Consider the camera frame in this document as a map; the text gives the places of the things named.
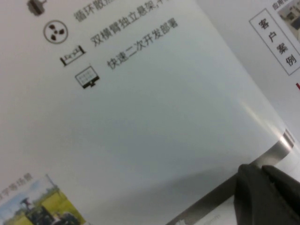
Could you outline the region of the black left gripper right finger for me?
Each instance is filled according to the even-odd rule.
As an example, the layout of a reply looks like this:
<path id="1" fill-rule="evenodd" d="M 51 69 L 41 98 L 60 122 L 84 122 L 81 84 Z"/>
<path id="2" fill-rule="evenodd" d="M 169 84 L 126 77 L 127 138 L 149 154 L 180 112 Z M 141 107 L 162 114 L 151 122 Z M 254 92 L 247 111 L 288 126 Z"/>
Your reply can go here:
<path id="1" fill-rule="evenodd" d="M 300 182 L 271 165 L 262 166 L 262 171 L 267 175 L 271 186 L 275 189 L 278 199 L 285 209 L 290 222 L 282 225 L 300 224 Z"/>

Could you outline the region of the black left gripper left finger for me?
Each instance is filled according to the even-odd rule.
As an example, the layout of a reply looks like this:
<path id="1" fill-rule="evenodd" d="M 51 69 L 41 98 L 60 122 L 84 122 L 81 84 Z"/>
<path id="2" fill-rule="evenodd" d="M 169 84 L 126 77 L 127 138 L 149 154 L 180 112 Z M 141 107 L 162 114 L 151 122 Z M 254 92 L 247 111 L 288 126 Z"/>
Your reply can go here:
<path id="1" fill-rule="evenodd" d="M 262 169 L 243 164 L 238 168 L 234 209 L 239 225 L 287 225 L 286 201 Z"/>

